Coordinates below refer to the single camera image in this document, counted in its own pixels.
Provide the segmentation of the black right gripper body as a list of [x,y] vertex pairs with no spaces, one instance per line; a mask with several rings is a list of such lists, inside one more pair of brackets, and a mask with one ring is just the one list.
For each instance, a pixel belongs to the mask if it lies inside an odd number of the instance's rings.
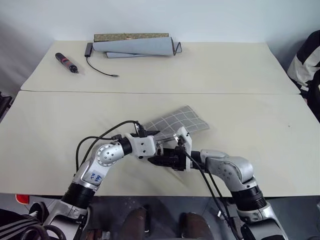
[[182,146],[176,146],[173,152],[173,167],[175,171],[184,171],[187,169],[187,160],[185,149]]

